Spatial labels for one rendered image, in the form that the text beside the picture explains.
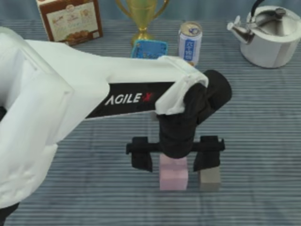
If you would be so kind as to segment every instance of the table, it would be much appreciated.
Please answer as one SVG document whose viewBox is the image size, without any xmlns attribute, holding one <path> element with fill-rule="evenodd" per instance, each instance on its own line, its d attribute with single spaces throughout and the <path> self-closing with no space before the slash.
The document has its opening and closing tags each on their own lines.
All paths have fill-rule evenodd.
<svg viewBox="0 0 301 226">
<path fill-rule="evenodd" d="M 150 32 L 175 55 L 181 21 L 156 20 Z M 223 73 L 233 99 L 198 127 L 225 139 L 222 188 L 201 193 L 196 173 L 185 192 L 160 192 L 154 173 L 135 170 L 125 145 L 134 136 L 158 140 L 149 115 L 82 122 L 63 142 L 42 186 L 6 226 L 297 226 L 301 225 L 301 45 L 285 67 L 266 70 L 239 52 L 227 22 L 202 22 L 198 69 Z M 26 39 L 47 40 L 41 21 L 0 21 Z M 103 21 L 104 37 L 76 46 L 129 57 L 131 21 Z M 194 156 L 189 156 L 190 171 Z"/>
</svg>

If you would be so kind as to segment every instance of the blue and white can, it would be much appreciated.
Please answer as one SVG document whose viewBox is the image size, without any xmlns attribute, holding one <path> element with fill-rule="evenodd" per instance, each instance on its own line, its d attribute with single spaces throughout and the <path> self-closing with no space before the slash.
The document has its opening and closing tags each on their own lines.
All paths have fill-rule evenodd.
<svg viewBox="0 0 301 226">
<path fill-rule="evenodd" d="M 203 37 L 202 26 L 196 22 L 185 22 L 179 30 L 179 57 L 196 66 L 199 61 Z"/>
</svg>

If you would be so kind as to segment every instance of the teapot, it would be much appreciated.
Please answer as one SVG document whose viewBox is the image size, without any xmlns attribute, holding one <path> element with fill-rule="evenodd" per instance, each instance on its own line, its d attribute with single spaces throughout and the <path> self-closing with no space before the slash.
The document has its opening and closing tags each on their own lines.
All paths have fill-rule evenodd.
<svg viewBox="0 0 301 226">
<path fill-rule="evenodd" d="M 294 12 L 277 6 L 259 5 L 257 0 L 241 26 L 240 16 L 227 29 L 240 41 L 242 55 L 254 65 L 278 68 L 293 57 L 301 40 L 301 19 Z"/>
</svg>

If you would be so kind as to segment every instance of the can lid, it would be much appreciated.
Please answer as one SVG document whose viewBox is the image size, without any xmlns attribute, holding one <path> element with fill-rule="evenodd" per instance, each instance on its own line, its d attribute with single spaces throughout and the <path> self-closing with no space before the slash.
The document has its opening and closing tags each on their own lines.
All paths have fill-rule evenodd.
<svg viewBox="0 0 301 226">
<path fill-rule="evenodd" d="M 180 30 L 187 36 L 195 37 L 201 34 L 202 27 L 196 22 L 185 22 L 181 25 Z"/>
</svg>

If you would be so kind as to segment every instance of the gold trophy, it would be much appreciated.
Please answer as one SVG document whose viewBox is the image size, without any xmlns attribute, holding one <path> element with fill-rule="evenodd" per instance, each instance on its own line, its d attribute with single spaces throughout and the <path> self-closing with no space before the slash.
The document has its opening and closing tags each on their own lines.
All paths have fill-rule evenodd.
<svg viewBox="0 0 301 226">
<path fill-rule="evenodd" d="M 121 11 L 129 18 L 132 18 L 139 32 L 132 38 L 132 45 L 136 40 L 152 40 L 154 37 L 147 33 L 147 25 L 150 21 L 161 15 L 169 3 L 169 0 L 164 0 L 162 8 L 155 13 L 158 0 L 127 0 L 129 11 L 122 5 L 120 0 L 115 0 Z"/>
</svg>

